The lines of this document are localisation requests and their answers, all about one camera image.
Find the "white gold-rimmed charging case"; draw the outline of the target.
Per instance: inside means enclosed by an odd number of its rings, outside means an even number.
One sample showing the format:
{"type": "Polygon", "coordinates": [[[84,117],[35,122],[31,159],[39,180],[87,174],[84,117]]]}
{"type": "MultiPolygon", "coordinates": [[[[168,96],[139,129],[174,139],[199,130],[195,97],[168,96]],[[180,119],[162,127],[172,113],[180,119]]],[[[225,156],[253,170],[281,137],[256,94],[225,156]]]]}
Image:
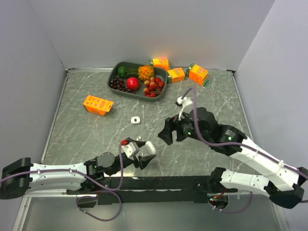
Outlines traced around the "white gold-rimmed charging case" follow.
{"type": "Polygon", "coordinates": [[[141,123],[141,118],[139,116],[133,116],[131,119],[130,119],[130,122],[131,124],[133,125],[138,125],[141,123]]]}

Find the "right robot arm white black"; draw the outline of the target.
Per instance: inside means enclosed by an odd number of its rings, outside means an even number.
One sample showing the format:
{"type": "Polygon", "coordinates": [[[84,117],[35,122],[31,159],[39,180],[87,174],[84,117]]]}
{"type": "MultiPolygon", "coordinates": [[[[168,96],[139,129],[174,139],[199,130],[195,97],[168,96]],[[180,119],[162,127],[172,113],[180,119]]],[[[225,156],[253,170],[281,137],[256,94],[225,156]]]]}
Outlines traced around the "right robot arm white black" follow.
{"type": "Polygon", "coordinates": [[[173,131],[178,142],[186,138],[202,141],[215,152],[239,160],[258,172],[252,175],[217,167],[210,180],[214,191],[224,188],[250,191],[287,209],[303,202],[302,185],[308,179],[307,169],[291,167],[271,156],[236,127],[219,124],[204,107],[165,119],[158,137],[171,145],[173,131]]]}

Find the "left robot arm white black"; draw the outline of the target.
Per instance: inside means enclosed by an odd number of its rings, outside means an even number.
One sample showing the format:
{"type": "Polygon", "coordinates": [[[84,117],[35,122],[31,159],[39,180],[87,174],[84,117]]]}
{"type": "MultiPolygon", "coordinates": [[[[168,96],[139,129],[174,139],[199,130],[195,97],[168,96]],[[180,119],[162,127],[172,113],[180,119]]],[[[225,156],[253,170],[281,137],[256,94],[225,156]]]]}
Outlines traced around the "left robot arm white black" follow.
{"type": "Polygon", "coordinates": [[[116,192],[124,181],[124,168],[134,165],[144,169],[157,150],[151,141],[124,139],[119,154],[105,152],[84,163],[71,165],[44,165],[21,158],[2,169],[0,198],[15,199],[26,193],[46,190],[68,190],[90,193],[98,188],[116,192]]]}

